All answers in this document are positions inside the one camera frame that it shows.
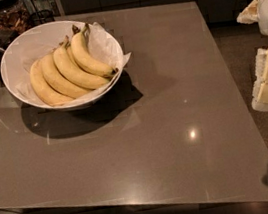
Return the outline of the yellow banana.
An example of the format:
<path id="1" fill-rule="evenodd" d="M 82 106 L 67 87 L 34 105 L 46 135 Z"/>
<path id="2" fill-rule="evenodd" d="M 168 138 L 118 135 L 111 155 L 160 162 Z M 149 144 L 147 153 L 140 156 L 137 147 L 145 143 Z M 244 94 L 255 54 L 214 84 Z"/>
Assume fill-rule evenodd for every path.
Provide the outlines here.
<path id="1" fill-rule="evenodd" d="M 108 84 L 109 80 L 106 78 L 87 73 L 72 62 L 66 49 L 68 42 L 68 36 L 65 36 L 62 43 L 53 52 L 54 63 L 62 76 L 82 88 L 97 89 Z"/>
<path id="2" fill-rule="evenodd" d="M 62 76 L 54 63 L 53 54 L 45 55 L 40 60 L 44 79 L 55 91 L 75 99 L 90 92 L 89 89 L 81 88 Z"/>
<path id="3" fill-rule="evenodd" d="M 45 104 L 54 106 L 65 105 L 68 102 L 73 101 L 73 98 L 58 93 L 44 79 L 40 61 L 37 59 L 30 68 L 30 80 L 31 86 L 34 93 L 40 98 Z"/>
<path id="4" fill-rule="evenodd" d="M 70 45 L 75 62 L 83 68 L 84 71 L 93 75 L 99 75 L 102 78 L 113 77 L 117 73 L 117 69 L 97 60 L 90 54 L 85 37 L 88 29 L 89 25 L 87 23 L 80 29 L 75 25 L 72 26 L 73 36 L 71 37 Z"/>

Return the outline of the white ceramic bowl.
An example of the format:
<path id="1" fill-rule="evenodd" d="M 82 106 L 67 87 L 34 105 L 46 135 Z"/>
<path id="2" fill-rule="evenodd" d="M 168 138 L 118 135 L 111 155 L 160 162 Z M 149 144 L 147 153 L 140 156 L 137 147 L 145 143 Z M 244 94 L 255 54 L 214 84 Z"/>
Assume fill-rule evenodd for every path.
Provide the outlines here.
<path id="1" fill-rule="evenodd" d="M 114 87 L 129 60 L 129 55 L 123 53 L 118 41 L 98 23 L 89 25 L 88 50 L 94 58 L 118 69 L 109 84 L 70 103 L 54 107 L 38 98 L 31 86 L 29 72 L 32 64 L 56 48 L 65 36 L 71 38 L 73 25 L 80 29 L 84 24 L 81 21 L 69 20 L 48 22 L 29 29 L 12 41 L 2 56 L 0 70 L 5 87 L 14 98 L 38 108 L 67 111 L 92 105 Z"/>

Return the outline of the white paper liner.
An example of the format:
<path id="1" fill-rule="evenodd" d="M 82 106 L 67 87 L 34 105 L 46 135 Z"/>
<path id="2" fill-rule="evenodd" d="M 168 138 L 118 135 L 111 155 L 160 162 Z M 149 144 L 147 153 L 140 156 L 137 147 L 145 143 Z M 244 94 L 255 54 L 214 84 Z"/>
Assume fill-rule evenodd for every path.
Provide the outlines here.
<path id="1" fill-rule="evenodd" d="M 73 110 L 110 91 L 128 60 L 101 25 L 54 22 L 14 40 L 1 61 L 1 74 L 18 100 L 44 109 Z"/>

